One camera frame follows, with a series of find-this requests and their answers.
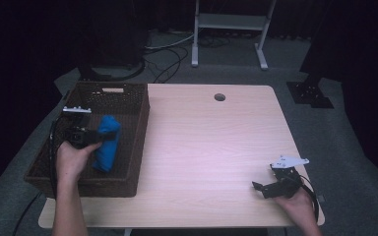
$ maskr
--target blue object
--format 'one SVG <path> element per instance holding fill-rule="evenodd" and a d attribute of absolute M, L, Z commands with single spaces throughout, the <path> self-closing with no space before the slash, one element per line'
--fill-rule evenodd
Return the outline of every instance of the blue object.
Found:
<path fill-rule="evenodd" d="M 95 151 L 96 161 L 92 165 L 92 167 L 97 170 L 109 172 L 115 160 L 115 153 L 121 136 L 121 124 L 117 122 L 113 116 L 104 115 L 97 131 L 103 134 L 116 132 L 115 140 L 104 141 Z"/>

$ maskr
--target grommet hole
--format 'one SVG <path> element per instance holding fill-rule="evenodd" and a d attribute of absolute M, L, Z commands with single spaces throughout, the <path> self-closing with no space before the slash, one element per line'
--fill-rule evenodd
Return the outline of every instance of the grommet hole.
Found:
<path fill-rule="evenodd" d="M 224 100 L 225 100 L 225 95 L 222 94 L 222 93 L 217 93 L 217 94 L 215 94 L 214 98 L 215 98 L 217 101 L 224 101 Z"/>

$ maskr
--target white object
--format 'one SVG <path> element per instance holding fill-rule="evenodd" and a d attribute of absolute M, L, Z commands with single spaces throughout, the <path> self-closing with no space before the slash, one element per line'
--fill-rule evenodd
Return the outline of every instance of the white object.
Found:
<path fill-rule="evenodd" d="M 83 109 L 81 106 L 79 107 L 73 107 L 73 108 L 69 108 L 67 106 L 65 106 L 63 108 L 63 111 L 66 111 L 66 112 L 81 112 L 81 113 L 92 113 L 91 109 L 88 108 L 88 109 Z"/>
<path fill-rule="evenodd" d="M 309 163 L 309 160 L 306 158 L 302 159 L 298 157 L 281 155 L 281 158 L 279 158 L 279 161 L 273 163 L 272 167 L 278 168 L 278 169 L 286 169 L 286 168 L 293 167 L 295 165 L 301 165 L 301 164 L 307 164 L 307 163 Z"/>

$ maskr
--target metal frame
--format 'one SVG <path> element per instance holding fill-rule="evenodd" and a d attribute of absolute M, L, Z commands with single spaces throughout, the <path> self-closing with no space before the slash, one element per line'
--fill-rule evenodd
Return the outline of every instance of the metal frame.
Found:
<path fill-rule="evenodd" d="M 234 30 L 260 30 L 262 32 L 260 41 L 254 43 L 255 50 L 260 62 L 262 70 L 268 70 L 265 55 L 263 53 L 263 45 L 265 43 L 266 35 L 269 29 L 272 15 L 276 6 L 277 0 L 272 0 L 268 10 L 268 14 L 263 16 L 238 16 L 238 15 L 221 15 L 221 14 L 200 14 L 199 2 L 196 0 L 195 10 L 195 27 L 192 44 L 192 67 L 199 66 L 198 60 L 198 32 L 199 28 L 211 29 L 234 29 Z"/>

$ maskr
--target metal stand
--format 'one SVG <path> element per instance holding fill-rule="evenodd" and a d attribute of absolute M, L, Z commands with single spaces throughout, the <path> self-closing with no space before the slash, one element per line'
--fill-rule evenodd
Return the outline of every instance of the metal stand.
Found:
<path fill-rule="evenodd" d="M 255 49 L 260 61 L 260 68 L 267 70 L 268 64 L 263 53 L 267 31 L 272 19 L 276 0 L 272 0 L 267 16 L 236 16 L 224 14 L 200 14 L 199 1 L 196 0 L 195 27 L 192 44 L 192 67 L 198 67 L 198 30 L 199 28 L 233 29 L 233 30 L 260 30 L 262 32 L 259 43 L 255 43 Z"/>
<path fill-rule="evenodd" d="M 318 87 L 321 77 L 309 75 L 301 82 L 286 82 L 296 104 L 310 104 L 312 108 L 334 108 Z"/>

